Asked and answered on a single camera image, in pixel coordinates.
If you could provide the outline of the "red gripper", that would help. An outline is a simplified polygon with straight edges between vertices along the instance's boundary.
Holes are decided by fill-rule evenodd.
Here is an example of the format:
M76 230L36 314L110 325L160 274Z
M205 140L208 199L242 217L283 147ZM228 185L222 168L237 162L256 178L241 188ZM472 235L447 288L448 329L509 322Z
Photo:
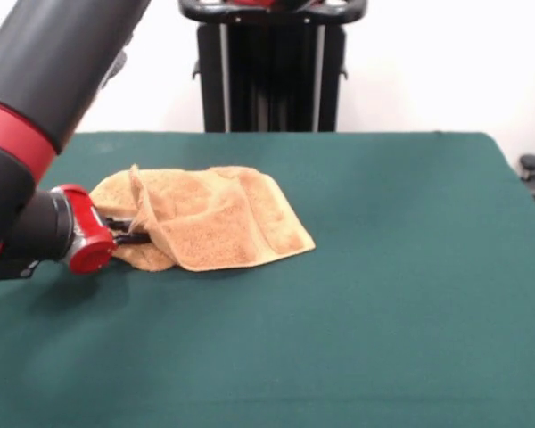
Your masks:
M129 232L131 218L103 217L98 213L87 190L80 185L59 185L51 193L61 196L69 208L70 244L62 261L74 274L89 274L104 267L117 245L151 243L147 233L114 235Z

